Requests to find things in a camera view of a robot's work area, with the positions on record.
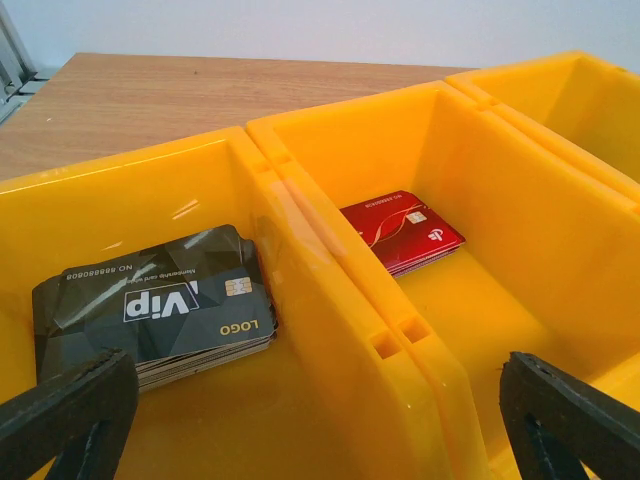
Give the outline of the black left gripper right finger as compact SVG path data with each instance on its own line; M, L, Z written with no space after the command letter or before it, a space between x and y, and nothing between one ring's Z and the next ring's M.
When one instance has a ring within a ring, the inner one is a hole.
M539 357L510 354L499 407L523 479L639 477L639 412Z

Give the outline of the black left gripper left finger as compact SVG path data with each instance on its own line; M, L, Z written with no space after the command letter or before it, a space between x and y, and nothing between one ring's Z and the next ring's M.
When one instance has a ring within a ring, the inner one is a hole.
M139 401L133 359L119 349L1 405L1 477L112 479Z

